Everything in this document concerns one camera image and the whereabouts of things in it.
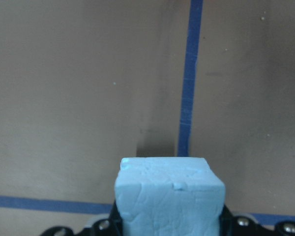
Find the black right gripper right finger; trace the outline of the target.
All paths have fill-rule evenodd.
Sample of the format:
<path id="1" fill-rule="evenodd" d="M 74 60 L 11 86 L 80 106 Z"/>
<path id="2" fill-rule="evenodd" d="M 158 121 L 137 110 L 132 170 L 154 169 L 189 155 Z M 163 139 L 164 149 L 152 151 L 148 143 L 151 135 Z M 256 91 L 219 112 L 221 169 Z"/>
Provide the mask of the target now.
<path id="1" fill-rule="evenodd" d="M 233 215 L 226 205 L 223 206 L 222 212 L 219 216 L 219 236 L 232 235 L 232 220 Z"/>

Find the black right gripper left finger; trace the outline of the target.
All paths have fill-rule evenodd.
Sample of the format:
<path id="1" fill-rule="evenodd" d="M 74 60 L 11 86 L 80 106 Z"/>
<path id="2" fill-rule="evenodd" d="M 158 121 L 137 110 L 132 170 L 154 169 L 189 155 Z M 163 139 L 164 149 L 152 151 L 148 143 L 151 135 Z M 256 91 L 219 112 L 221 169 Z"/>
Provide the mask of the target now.
<path id="1" fill-rule="evenodd" d="M 109 214 L 109 232 L 111 236 L 123 236 L 123 220 L 117 208 L 116 202 L 113 203 Z"/>

